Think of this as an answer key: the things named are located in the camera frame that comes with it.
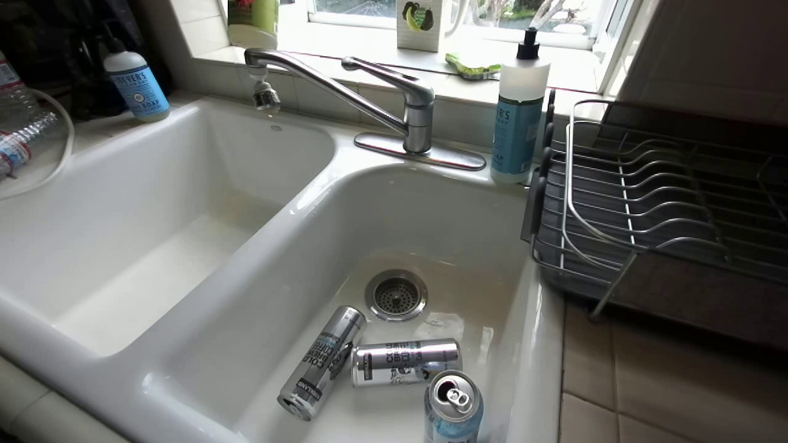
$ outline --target blue bottle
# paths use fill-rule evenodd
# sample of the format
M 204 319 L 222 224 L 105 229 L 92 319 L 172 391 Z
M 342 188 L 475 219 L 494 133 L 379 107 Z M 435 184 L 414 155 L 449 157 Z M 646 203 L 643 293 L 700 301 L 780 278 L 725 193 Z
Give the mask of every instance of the blue bottle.
M 542 129 L 542 101 L 550 65 L 540 63 L 536 29 L 525 33 L 518 63 L 501 71 L 501 97 L 492 133 L 492 181 L 525 182 Z
M 141 120 L 161 120 L 169 117 L 169 101 L 152 76 L 148 63 L 139 52 L 120 49 L 119 39 L 108 37 L 111 52 L 104 59 L 104 71 L 115 84 L 129 111 Z

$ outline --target bottle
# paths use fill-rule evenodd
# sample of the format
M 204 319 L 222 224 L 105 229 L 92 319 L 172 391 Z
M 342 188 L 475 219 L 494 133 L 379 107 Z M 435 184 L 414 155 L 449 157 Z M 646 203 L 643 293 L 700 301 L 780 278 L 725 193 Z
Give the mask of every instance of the bottle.
M 232 48 L 275 49 L 278 0 L 228 0 L 227 37 Z
M 0 52 L 0 120 L 30 124 L 39 111 L 36 100 Z
M 542 129 L 550 65 L 540 63 L 536 29 L 525 33 L 518 65 L 503 66 L 492 136 L 492 181 L 525 182 Z
M 156 81 L 148 63 L 139 52 L 125 52 L 114 36 L 108 36 L 108 52 L 104 71 L 115 84 L 129 111 L 141 120 L 161 120 L 169 117 L 169 101 Z
M 18 125 L 12 132 L 0 125 L 0 181 L 7 176 L 14 176 L 19 167 L 24 167 L 39 150 L 35 139 L 47 133 L 56 124 L 56 117 L 52 111 L 43 111 L 35 120 Z

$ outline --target drying rack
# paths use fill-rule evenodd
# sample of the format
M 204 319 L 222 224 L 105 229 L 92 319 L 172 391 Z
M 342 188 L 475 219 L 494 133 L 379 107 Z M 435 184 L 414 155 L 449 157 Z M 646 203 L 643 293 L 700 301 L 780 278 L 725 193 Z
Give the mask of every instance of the drying rack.
M 788 132 L 579 101 L 525 240 L 560 290 L 788 349 Z

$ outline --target sink drain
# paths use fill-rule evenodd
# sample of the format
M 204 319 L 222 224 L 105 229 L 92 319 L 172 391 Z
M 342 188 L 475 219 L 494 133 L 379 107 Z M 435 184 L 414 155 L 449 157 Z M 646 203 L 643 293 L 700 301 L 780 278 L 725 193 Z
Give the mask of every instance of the sink drain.
M 372 315 L 390 322 L 412 320 L 427 308 L 427 287 L 412 271 L 392 268 L 376 273 L 366 283 L 366 308 Z

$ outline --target metal rack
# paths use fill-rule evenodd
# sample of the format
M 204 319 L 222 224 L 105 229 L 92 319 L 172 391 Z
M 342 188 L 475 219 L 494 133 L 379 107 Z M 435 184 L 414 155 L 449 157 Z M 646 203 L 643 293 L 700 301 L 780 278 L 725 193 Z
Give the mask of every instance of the metal rack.
M 788 349 L 788 129 L 579 101 L 525 226 L 567 293 Z

